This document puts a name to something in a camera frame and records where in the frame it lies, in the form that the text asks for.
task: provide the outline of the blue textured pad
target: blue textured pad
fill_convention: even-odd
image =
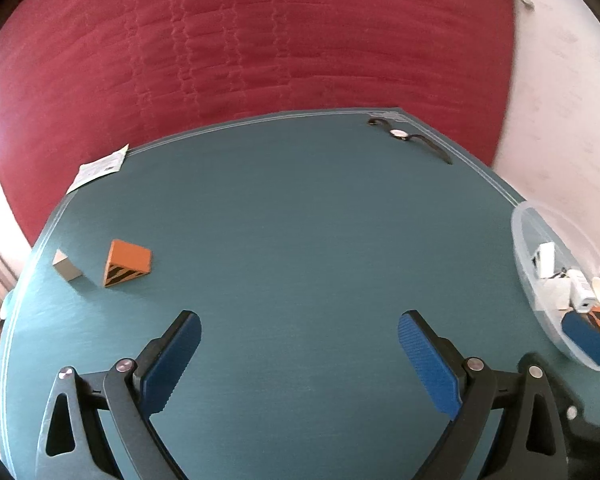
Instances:
[[[462,404],[458,380],[408,313],[400,316],[398,340],[435,407],[455,419]]]
[[[140,411],[145,417],[161,412],[202,337],[200,318],[193,314],[147,372],[141,386]]]
[[[562,318],[562,331],[600,366],[600,331],[574,310]]]

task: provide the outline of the teal tabletop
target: teal tabletop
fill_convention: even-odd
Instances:
[[[435,139],[454,163],[370,115]],[[397,109],[287,112],[134,149],[119,173],[65,197],[20,277],[0,342],[2,458],[33,479],[58,370],[134,357],[182,309],[200,316],[202,342],[152,423],[192,480],[410,478],[448,418],[398,343],[409,309],[491,368],[540,352],[600,423],[600,373],[554,348],[518,281],[509,221],[521,200]],[[153,267],[105,289],[114,238],[151,249]],[[62,279],[57,249],[84,276]],[[497,423],[492,412],[465,478]]]

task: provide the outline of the plastic container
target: plastic container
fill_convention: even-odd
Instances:
[[[532,263],[540,244],[554,242],[556,271],[561,267],[580,269],[591,283],[594,277],[600,279],[600,251],[579,227],[540,203],[523,202],[513,210],[511,233],[520,282],[544,332],[572,360],[600,371],[600,366],[562,332],[560,322],[564,311],[550,301]]]

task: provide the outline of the silver bolt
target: silver bolt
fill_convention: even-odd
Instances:
[[[567,408],[567,418],[573,420],[578,416],[578,409],[575,406],[569,406]]]
[[[474,372],[479,372],[484,368],[484,363],[477,357],[469,357],[466,360],[466,365],[469,367],[469,370],[473,370]]]
[[[406,139],[409,137],[409,134],[403,130],[390,130],[389,133],[391,133],[396,139]]]
[[[120,361],[116,363],[116,370],[119,372],[128,372],[129,370],[131,370],[133,365],[133,359],[120,359]]]
[[[536,379],[539,379],[540,377],[542,377],[542,369],[537,366],[530,366],[529,373],[531,374],[532,377],[535,377]]]
[[[73,368],[71,368],[69,366],[65,366],[64,368],[60,368],[60,371],[58,372],[58,379],[67,378],[68,376],[70,376],[73,373],[74,373]]]

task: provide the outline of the red fabric backdrop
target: red fabric backdrop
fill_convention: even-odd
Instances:
[[[25,0],[0,32],[0,181],[29,241],[78,165],[204,124],[401,106],[484,162],[512,0]]]

